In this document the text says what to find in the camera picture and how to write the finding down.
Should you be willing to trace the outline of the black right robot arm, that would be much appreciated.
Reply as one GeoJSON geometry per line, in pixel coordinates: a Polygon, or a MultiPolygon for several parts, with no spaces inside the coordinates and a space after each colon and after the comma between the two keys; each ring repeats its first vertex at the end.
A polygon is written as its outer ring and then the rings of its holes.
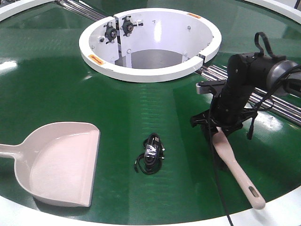
{"type": "Polygon", "coordinates": [[[285,56],[235,54],[228,60],[227,74],[225,80],[196,84],[199,94],[211,93],[213,98],[208,110],[190,118],[192,127],[201,125],[212,132],[220,127],[229,135],[244,121],[254,120],[273,94],[301,95],[301,66],[285,56]]]}

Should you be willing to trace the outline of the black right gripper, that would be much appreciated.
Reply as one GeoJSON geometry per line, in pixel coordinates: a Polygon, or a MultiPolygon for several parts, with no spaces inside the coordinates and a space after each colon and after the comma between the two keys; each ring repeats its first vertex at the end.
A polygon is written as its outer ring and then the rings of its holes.
{"type": "Polygon", "coordinates": [[[214,98],[208,110],[194,115],[190,118],[192,127],[201,125],[205,131],[217,132],[220,127],[226,136],[241,129],[243,122],[252,119],[248,137],[253,135],[253,124],[258,113],[253,108],[245,108],[246,99],[214,98]]]}

